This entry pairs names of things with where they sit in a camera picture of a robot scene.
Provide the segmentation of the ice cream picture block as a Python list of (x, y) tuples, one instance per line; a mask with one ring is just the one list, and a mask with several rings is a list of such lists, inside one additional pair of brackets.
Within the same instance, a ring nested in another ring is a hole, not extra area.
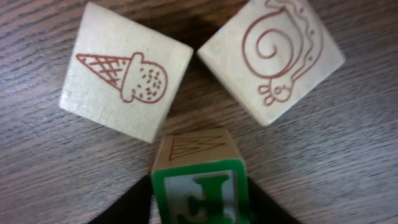
[(192, 55), (188, 45), (89, 2), (60, 107), (154, 142)]

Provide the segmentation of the blue sided wooden block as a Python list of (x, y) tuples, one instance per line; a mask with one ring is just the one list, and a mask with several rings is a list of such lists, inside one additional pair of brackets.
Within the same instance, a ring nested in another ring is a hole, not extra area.
[(197, 52), (242, 107), (268, 126), (345, 62), (308, 1), (249, 1)]

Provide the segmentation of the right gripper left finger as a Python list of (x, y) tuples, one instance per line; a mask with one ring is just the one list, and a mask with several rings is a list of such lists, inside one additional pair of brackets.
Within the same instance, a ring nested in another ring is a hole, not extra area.
[(153, 190), (145, 175), (88, 224), (148, 224)]

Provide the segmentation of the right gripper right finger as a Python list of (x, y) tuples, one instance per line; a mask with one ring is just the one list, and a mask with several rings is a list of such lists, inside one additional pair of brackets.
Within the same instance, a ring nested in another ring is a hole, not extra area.
[(301, 224), (248, 177), (250, 224)]

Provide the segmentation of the green letter F block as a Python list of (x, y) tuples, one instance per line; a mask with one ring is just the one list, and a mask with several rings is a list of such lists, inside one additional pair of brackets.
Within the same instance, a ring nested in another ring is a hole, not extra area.
[(151, 180), (163, 224), (249, 223), (245, 162), (225, 128), (164, 137)]

